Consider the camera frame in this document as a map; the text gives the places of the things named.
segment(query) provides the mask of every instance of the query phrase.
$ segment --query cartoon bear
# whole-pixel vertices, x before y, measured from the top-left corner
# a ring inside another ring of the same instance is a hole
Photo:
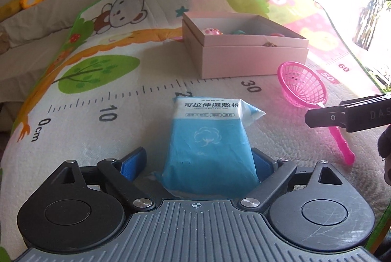
[[[136,24],[143,21],[148,12],[144,9],[145,0],[116,0],[113,4],[107,3],[102,13],[93,19],[94,31],[102,34],[111,27],[118,28],[128,23]]]

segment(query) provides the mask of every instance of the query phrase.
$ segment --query pink toy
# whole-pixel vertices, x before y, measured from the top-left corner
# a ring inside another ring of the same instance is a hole
[[[221,35],[222,32],[216,28],[204,28],[202,32],[208,36],[218,36]]]
[[[282,86],[285,98],[294,106],[322,108],[327,102],[327,90],[320,77],[307,66],[298,62],[285,62],[278,67],[278,81]],[[334,137],[345,163],[352,165],[354,153],[342,137],[337,126],[328,128]]]

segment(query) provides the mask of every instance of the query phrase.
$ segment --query ribbed gray surface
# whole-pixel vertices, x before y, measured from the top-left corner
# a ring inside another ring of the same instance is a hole
[[[364,249],[322,255],[292,247],[278,238],[257,213],[230,201],[164,201],[132,216],[113,241],[90,252],[55,255],[30,249],[18,262],[367,262]]]

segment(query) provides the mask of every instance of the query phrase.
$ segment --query cotton logo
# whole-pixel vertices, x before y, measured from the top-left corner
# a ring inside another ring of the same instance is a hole
[[[209,143],[218,144],[221,141],[220,132],[216,128],[201,127],[194,133],[194,141],[201,143],[201,147],[208,146]]]

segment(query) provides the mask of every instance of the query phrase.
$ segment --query cartoon figure toy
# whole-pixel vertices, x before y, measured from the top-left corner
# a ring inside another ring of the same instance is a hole
[[[216,28],[204,28],[202,29],[202,32],[206,34],[207,36],[218,36],[223,34],[220,30]]]

